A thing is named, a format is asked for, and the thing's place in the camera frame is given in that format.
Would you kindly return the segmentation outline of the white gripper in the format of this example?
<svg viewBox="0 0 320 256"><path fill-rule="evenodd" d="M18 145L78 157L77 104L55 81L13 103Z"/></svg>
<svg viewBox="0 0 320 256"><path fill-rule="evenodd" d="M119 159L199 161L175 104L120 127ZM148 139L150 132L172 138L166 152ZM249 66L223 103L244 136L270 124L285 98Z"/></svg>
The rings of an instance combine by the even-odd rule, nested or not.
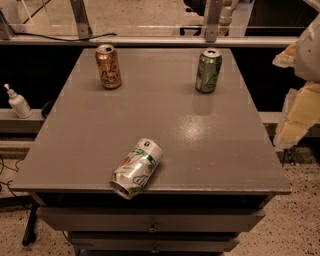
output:
<svg viewBox="0 0 320 256"><path fill-rule="evenodd" d="M276 55L272 64L281 68L295 66L295 75L308 81L299 90L289 90L276 127L275 148L290 149L320 121L320 83L315 83L320 81L320 14L301 34L298 42Z"/></svg>

